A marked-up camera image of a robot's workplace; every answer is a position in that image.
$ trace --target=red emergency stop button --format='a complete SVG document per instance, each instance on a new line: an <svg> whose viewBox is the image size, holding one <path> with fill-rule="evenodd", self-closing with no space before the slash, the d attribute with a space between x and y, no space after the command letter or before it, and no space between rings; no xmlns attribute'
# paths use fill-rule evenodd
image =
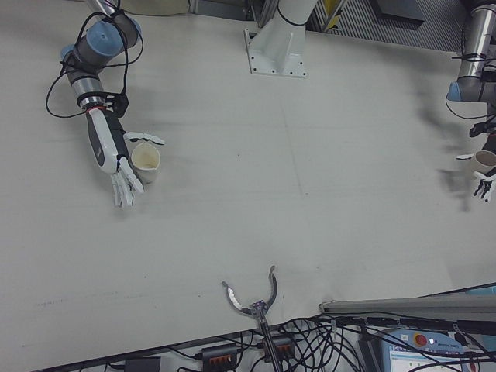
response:
<svg viewBox="0 0 496 372"><path fill-rule="evenodd" d="M427 345L427 338L420 334L420 333L416 333L413 337L413 340L415 341L415 343L419 346L425 346Z"/></svg>

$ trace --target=black cable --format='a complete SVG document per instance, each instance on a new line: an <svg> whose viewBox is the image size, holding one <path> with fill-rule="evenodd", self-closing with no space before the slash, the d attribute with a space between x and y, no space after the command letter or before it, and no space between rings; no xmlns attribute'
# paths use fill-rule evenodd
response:
<svg viewBox="0 0 496 372"><path fill-rule="evenodd" d="M361 331L355 331L354 329L350 329L350 328L347 328L347 327L342 327L342 328L344 328L348 332L362 334ZM431 351L419 350L419 349L417 349L417 348L415 348L415 347L413 347L411 345L408 345L407 343L404 343L404 342L402 342L402 343L396 343L394 341L391 341L390 339L386 339L385 337L374 335L373 333L368 333L368 336L372 336L372 337L374 337L376 339L383 340L383 341L385 341L387 343L390 343L391 345L394 345L394 346L402 347L402 348L407 349L409 351L412 351L414 353L424 353L425 355L430 355L430 356L433 356L433 357L446 357L446 358L448 358L448 357L451 357L451 358L463 358L463 357L466 357L466 355L464 355L464 354L442 354L442 353L434 353L434 352L431 352Z"/></svg>
<svg viewBox="0 0 496 372"><path fill-rule="evenodd" d="M344 334L344 328L341 328L341 334ZM336 361L336 364L334 365L334 368L332 369L332 372L336 372L336 368L338 367L338 363L339 363L339 358L341 358L342 353L343 353L343 343L341 343L341 349L338 352L338 359Z"/></svg>
<svg viewBox="0 0 496 372"><path fill-rule="evenodd" d="M123 370L125 368L125 364L108 364L110 368L113 370Z"/></svg>
<svg viewBox="0 0 496 372"><path fill-rule="evenodd" d="M401 314L396 314L396 313L393 313L393 312L360 312L360 313L347 313L347 315L366 315L366 314L385 314L385 315L393 315L393 316L397 316L397 317L401 317L401 318L404 318L404 319L420 319L420 320L427 320L427 321L432 321L432 322L448 322L448 323L452 323L454 325L456 325L456 322L451 322L451 321L445 321L445 320L441 320L441 319L430 319L430 318L423 318L423 317L419 317L419 316L407 316L407 315L401 315ZM354 332L354 333L361 333L361 332L357 332L357 331L354 331L352 329L348 329L350 332ZM417 351L417 349L413 346L409 346L410 348L413 348L414 350L413 351ZM482 349L483 353L480 353L479 355L483 356L483 357L491 357L491 356L494 356L496 354L496 351L494 352L490 352L488 350L486 350L483 346L482 346ZM463 357L465 356L465 354L441 354L441 353L434 353L434 352L427 352L427 351L422 351L423 353L425 354L428 354L428 355L432 355L432 356L435 356L435 357Z"/></svg>
<svg viewBox="0 0 496 372"><path fill-rule="evenodd" d="M257 361L255 361L255 363L253 363L253 365L251 366L250 368L250 372L253 372L255 370L255 366L260 363L262 360L264 360L264 357L262 356L260 359L257 359Z"/></svg>
<svg viewBox="0 0 496 372"><path fill-rule="evenodd" d="M469 338L470 341L472 341L472 343L474 343L482 352L484 352L485 354L487 354L487 356L489 357L489 359L492 359L493 362L496 363L496 357L494 357L493 354L491 354L489 352L488 349L486 349L481 343L479 343L475 337L473 337L472 335L469 335L468 333L462 333L465 337Z"/></svg>
<svg viewBox="0 0 496 372"><path fill-rule="evenodd" d="M173 348L172 346L166 346L166 349L169 349L169 350L171 350L171 351L173 351L173 352L175 352L175 353L177 353L177 354L181 355L182 357L185 357L185 358L188 358L188 359L197 360L197 359L195 358L195 356L193 356L193 355L188 355L188 354L186 354L186 353L183 353L182 351L179 351L179 350L177 350L177 349Z"/></svg>
<svg viewBox="0 0 496 372"><path fill-rule="evenodd" d="M444 103L446 104L446 107L448 108L449 112L451 112L453 115L455 115L456 117L458 117L460 119L466 119L466 120L468 120L468 119L485 119L485 118L489 118L489 116L492 116L490 119L487 119L487 121L486 121L486 122L490 122L492 119L494 119L494 117L496 117L496 114L482 115L482 116L471 116L471 117L459 115L456 112L454 112L452 108L450 108L450 105L448 105L448 95L446 95Z"/></svg>
<svg viewBox="0 0 496 372"><path fill-rule="evenodd" d="M380 334L382 334L382 335L385 335L386 337L384 337L384 340L385 340L386 342L388 342L388 337L391 337L392 339L394 339L394 340L398 341L399 343L405 344L406 346L411 346L410 344L406 343L406 342L405 342L405 341L403 341L402 339L399 339L398 337L393 336L393 335L391 335L391 334L389 334L389 333L387 333L387 332L384 332L384 331L381 331L381 330L379 330L379 329L375 329L375 328L372 328L372 327L365 327L365 328L366 328L366 329L369 329L369 330L373 330L373 331L375 331L375 332L379 332L379 333L380 333ZM424 351L424 350L420 350L420 349L417 349L417 348L414 348L414 349L416 349L416 351L415 351L416 353L419 353L419 354L420 354L420 355L422 355L424 358L429 359L429 360L431 360L432 362L436 362L436 363L437 363L437 362L439 362L438 360L436 360L436 359L434 359L434 358L432 358L432 357L428 356L427 354L425 354L425 351ZM448 367L448 369L450 369L450 370L454 370L455 372L462 372L461 370L457 370L456 368L453 368L453 367Z"/></svg>
<svg viewBox="0 0 496 372"><path fill-rule="evenodd" d="M187 368L187 367L179 367L177 369L177 372L179 372L180 370L185 370L186 372L201 372L200 370L192 370L191 368Z"/></svg>
<svg viewBox="0 0 496 372"><path fill-rule="evenodd" d="M488 363L488 362L493 363L493 361L490 359L477 359L476 361L477 361L477 363ZM430 368L430 367L441 367L441 366L448 367L448 366L452 366L452 365L457 365L457 364L463 365L463 364L468 364L468 363L473 363L473 361L472 360L460 360L460 361L456 361L456 362L453 361L453 362L431 363L431 364L425 364L423 366L412 368L408 372L417 372L418 370L425 370L425 369Z"/></svg>
<svg viewBox="0 0 496 372"><path fill-rule="evenodd" d="M107 1L105 1L105 2L108 5L112 6L116 12L120 10L120 0L118 1L118 5L117 6L113 5L110 2L107 2ZM79 29L79 33L77 35L76 43L74 44L74 48L75 49L78 48L78 45L79 45L79 43L81 42L81 40L83 38L84 29L89 24L90 20L93 19L96 16L99 16L99 15L105 17L105 19L109 23L111 23L117 29L117 31L119 32L119 36L121 37L121 41L122 41L122 45L123 45L123 51L124 51L124 56L125 56L125 63L124 64L110 64L110 65L107 65L107 66L102 67L102 70L104 70L106 68L110 68L110 67L121 67L121 66L124 67L124 74L123 74L123 77L122 77L122 90L121 90L121 93L120 94L121 95L125 95L126 94L126 89L127 89L127 74L128 74L129 65L130 64L134 64L135 62L138 61L138 59L141 58L141 55L143 53L143 48L144 48L144 41L143 41L143 38L142 38L141 33L138 30L137 26L134 24L134 22L131 21L131 23L133 24L133 27L134 27L134 29L136 31L136 35L137 35L137 37L139 37L139 40L141 42L141 47L140 47L140 50L139 50L140 52L138 53L137 57L134 60L129 61L128 40L127 40L127 37L126 37L125 33L122 31L122 29L119 27L119 25L117 25L115 22L113 22L113 18L111 16L108 17L105 13L102 13L102 12L93 12L92 14L90 14L83 21L83 24L82 24L81 28ZM64 63L63 61L62 61L62 65L63 65L63 67L62 67L61 72L59 73L59 76L53 81L53 83L50 86L48 92L46 93L45 108L46 108L46 111L50 115L52 115L52 116L55 116L55 117L60 118L60 119L69 119L69 118L74 118L75 116L83 115L84 112L79 112L79 113L73 114L73 115L58 115L58 114L54 114L50 110L49 103L48 103L49 100L50 100L50 96L52 94L52 91L53 91L55 85L57 84L57 82L63 76L65 76L66 74L69 74L71 72L75 72L76 71L76 70L68 71L67 70L67 64Z"/></svg>

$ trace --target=white metal pillar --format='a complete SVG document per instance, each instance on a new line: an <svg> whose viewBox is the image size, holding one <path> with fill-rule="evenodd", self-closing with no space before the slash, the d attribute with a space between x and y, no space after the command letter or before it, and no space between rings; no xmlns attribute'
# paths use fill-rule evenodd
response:
<svg viewBox="0 0 496 372"><path fill-rule="evenodd" d="M272 20L253 39L245 29L252 74L307 76L302 59L305 24L317 1L280 0Z"/></svg>

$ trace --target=wire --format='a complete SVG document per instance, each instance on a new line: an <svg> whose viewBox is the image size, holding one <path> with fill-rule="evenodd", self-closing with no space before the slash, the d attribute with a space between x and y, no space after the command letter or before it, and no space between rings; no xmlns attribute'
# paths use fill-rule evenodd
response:
<svg viewBox="0 0 496 372"><path fill-rule="evenodd" d="M105 3L107 5L109 5L109 6L111 6L115 10L116 13L118 12L117 14L123 14L123 13L120 12L120 10L121 10L120 9L120 3L121 3L120 0L118 0L117 5L113 5L109 0L105 0ZM105 13L102 13L102 12L93 12L92 14L90 14L83 21L83 24L82 24L81 28L79 29L79 33L77 35L76 43L74 44L74 48L75 49L78 48L79 43L83 39L84 29L89 24L90 20L92 20L96 16L103 16L103 17L105 17L105 20L107 22L111 23L117 29L117 31L119 32L119 36L120 36L121 41L122 41L122 47L123 47L123 51L124 51L125 62L124 62L124 64L110 64L110 65L104 66L104 67L102 67L101 71L104 70L104 69L106 69L106 68L110 68L110 67L121 67L121 66L123 66L124 67L124 74L122 76L122 90L121 90L120 94L121 95L125 95L126 94L126 89L127 89L127 74L128 74L129 65L134 64L135 62L138 61L138 59L141 58L141 55L143 53L143 48L144 48L143 38L142 38L141 33L138 30L137 26L135 25L135 23L134 22L131 22L132 25L133 25L133 28L136 31L136 35L137 35L136 38L139 38L139 40L140 40L141 47L140 47L140 50L139 50L139 53L138 53L137 57L134 60L131 60L130 61L129 60L129 52L128 52L128 46L129 46L129 44L128 44L127 37L126 37L125 33L122 31L122 29L119 27L119 25L117 23L115 23L113 17L112 16L109 17ZM84 112L79 112L77 114L72 114L72 115L58 115L58 114L53 113L50 110L50 107L49 107L50 96L51 96L52 91L55 88L55 85L57 84L57 82L63 76L65 76L67 74L70 74L70 73L73 73L73 72L76 72L76 71L80 71L75 66L72 66L74 69L72 71L69 71L67 69L67 66L69 66L69 64L67 64L67 62L64 62L64 61L62 61L61 63L62 63L62 66L63 66L62 67L62 70L60 71L59 76L53 81L52 85L48 89L48 92L46 93L45 108L46 108L46 111L50 115L55 116L56 118L69 119L69 118L74 118L75 116L83 115Z"/></svg>
<svg viewBox="0 0 496 372"><path fill-rule="evenodd" d="M264 360L264 357L262 356L260 359L257 359L255 363L253 363L253 366L250 368L250 372L253 372L255 370L255 366L260 363L262 360Z"/></svg>
<svg viewBox="0 0 496 372"><path fill-rule="evenodd" d="M412 347L410 344L406 343L406 342L405 342L405 341L403 341L402 339L399 339L398 337L393 336L393 335L391 335L391 334L389 334L389 333L387 333L387 332L384 332L384 331L381 331L381 330L379 330L379 329L375 329L375 328L372 328L372 327L365 327L365 328L370 329L370 330L374 330L375 332L379 332L380 334L385 335L386 337L384 337L384 338L383 338L383 340L385 340L386 342L388 342L388 337L391 337L392 339L395 339L395 340L396 340L396 341L398 341L399 343L402 343L402 344L405 344L406 346L410 346L410 347ZM432 357L428 356L428 355L424 352L424 350L420 350L420 349L417 349L417 348L414 348L414 349L415 349L415 352L416 352L416 353L419 353L419 354L420 354L420 355L422 355L424 358L429 359L429 360L431 360L431 361L433 361L433 362L438 362L438 360L436 360L436 359L434 359L434 358L432 358ZM456 372L462 372L461 370L457 370L456 368L453 368L453 367L448 367L448 368L449 368L449 369L451 369L451 370L455 370Z"/></svg>
<svg viewBox="0 0 496 372"><path fill-rule="evenodd" d="M167 349L181 355L182 357L185 357L185 358L188 358L188 359L193 359L193 360L196 360L195 356L192 356L192 355L188 355L186 353L183 353L182 351L179 351L175 348L173 348L172 346L166 346Z"/></svg>
<svg viewBox="0 0 496 372"><path fill-rule="evenodd" d="M480 350L482 350L485 354L487 354L487 356L493 360L493 362L496 363L496 357L494 357L494 355L492 353L489 352L488 349L486 349L484 346L482 346L481 343L479 343L475 337L473 337L472 335L469 335L468 333L462 333L465 337L469 338L470 341L472 341L472 343L474 343Z"/></svg>
<svg viewBox="0 0 496 372"><path fill-rule="evenodd" d="M125 368L125 364L108 364L109 367L113 370L123 370Z"/></svg>
<svg viewBox="0 0 496 372"><path fill-rule="evenodd" d="M180 370L185 370L186 372L201 372L200 370L192 370L191 368L187 368L187 367L179 367L177 369L177 372L179 372Z"/></svg>
<svg viewBox="0 0 496 372"><path fill-rule="evenodd" d="M487 363L487 362L492 362L492 360L490 360L490 359L477 360L477 363ZM425 364L423 366L412 368L408 372L417 372L418 370L425 370L425 369L430 368L430 367L441 367L441 366L448 367L448 366L457 365L457 364L464 365L464 364L469 364L469 363L473 363L473 361L472 360L460 360L460 361L453 361L453 362L431 363L431 364Z"/></svg>
<svg viewBox="0 0 496 372"><path fill-rule="evenodd" d="M452 108L450 108L450 105L448 105L448 95L446 95L446 98L444 100L445 104L446 104L446 107L448 108L449 112L451 112L453 115L455 115L456 117L460 118L460 119L485 119L485 118L489 118L489 116L491 116L491 118L487 119L486 122L490 122L492 119L494 119L494 117L496 117L496 114L493 114L493 115L482 115L482 116L471 116L471 117L467 117L467 116L462 116L460 114L457 114L456 112L453 111Z"/></svg>

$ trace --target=robotic finger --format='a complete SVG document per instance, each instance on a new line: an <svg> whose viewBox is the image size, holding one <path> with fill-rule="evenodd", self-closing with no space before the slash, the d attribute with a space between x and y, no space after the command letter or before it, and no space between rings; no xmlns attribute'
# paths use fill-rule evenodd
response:
<svg viewBox="0 0 496 372"><path fill-rule="evenodd" d="M148 133L142 133L142 132L128 132L124 134L124 140L128 140L130 142L137 142L139 140L145 140L145 141L150 141L152 143L155 143L156 145L165 145L165 142L163 139L157 136L153 136Z"/></svg>

